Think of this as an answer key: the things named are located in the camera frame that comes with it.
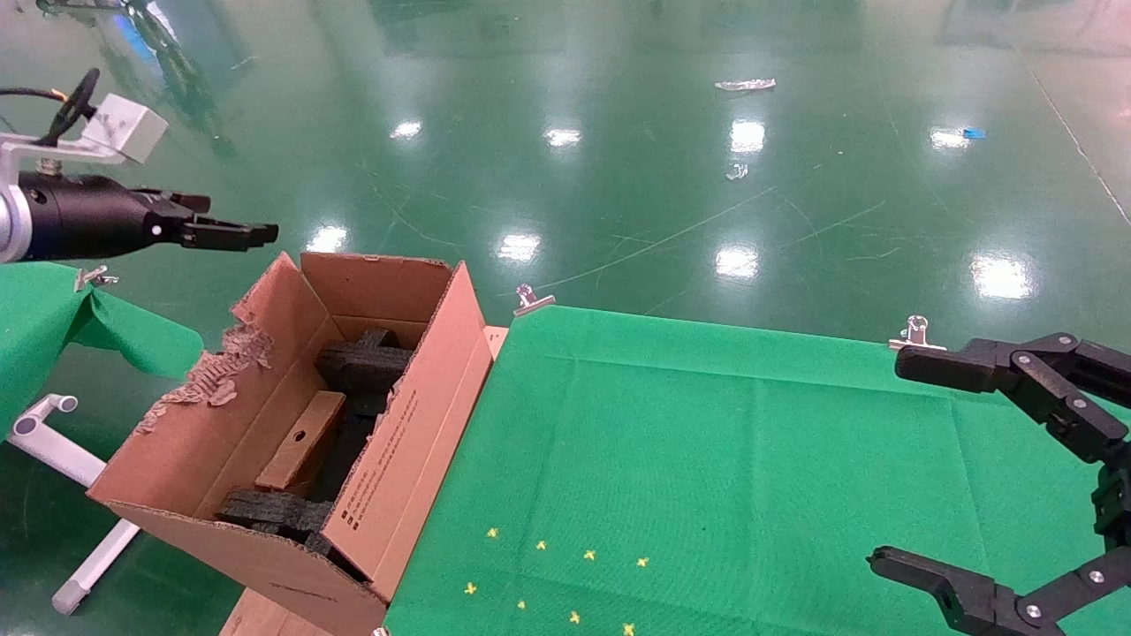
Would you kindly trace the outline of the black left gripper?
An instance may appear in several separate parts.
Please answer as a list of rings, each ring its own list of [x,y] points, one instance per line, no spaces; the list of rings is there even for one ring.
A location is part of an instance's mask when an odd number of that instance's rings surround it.
[[[106,259],[158,243],[209,251],[249,251],[275,243],[274,223],[234,223],[209,215],[201,194],[126,188],[107,177],[44,177],[23,172],[18,186],[31,212],[31,243],[21,261]],[[187,221],[187,215],[195,215]]]

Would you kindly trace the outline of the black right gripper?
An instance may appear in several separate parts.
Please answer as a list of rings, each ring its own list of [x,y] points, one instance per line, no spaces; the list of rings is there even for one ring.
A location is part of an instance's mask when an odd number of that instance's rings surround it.
[[[1067,333],[1013,343],[974,338],[961,349],[908,345],[893,372],[967,393],[1001,393],[1082,462],[1103,462],[1094,490],[1094,532],[1107,553],[1018,594],[992,577],[890,545],[869,568],[929,593],[946,624],[966,635],[1063,635],[1059,620],[1130,584],[1128,426],[1100,402],[1128,409],[1130,356]]]

